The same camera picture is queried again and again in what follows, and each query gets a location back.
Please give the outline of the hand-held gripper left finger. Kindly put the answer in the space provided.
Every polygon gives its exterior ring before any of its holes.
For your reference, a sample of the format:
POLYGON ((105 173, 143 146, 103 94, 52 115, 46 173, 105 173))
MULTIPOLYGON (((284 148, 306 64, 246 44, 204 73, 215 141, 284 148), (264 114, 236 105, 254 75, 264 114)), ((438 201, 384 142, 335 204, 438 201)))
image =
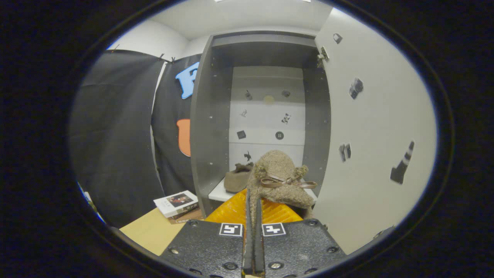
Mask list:
POLYGON ((159 256, 167 263, 205 278, 244 278, 254 272, 250 192, 241 210, 245 223, 189 220, 159 256))

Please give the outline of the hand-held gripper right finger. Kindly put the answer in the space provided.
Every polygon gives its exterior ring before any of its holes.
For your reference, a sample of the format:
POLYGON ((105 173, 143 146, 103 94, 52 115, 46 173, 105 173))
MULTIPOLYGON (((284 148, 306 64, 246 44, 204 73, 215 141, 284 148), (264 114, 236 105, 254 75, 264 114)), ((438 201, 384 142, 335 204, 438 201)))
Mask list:
POLYGON ((289 223, 262 222, 262 201, 256 204, 254 275, 261 278, 301 278, 346 257, 317 219, 289 223))

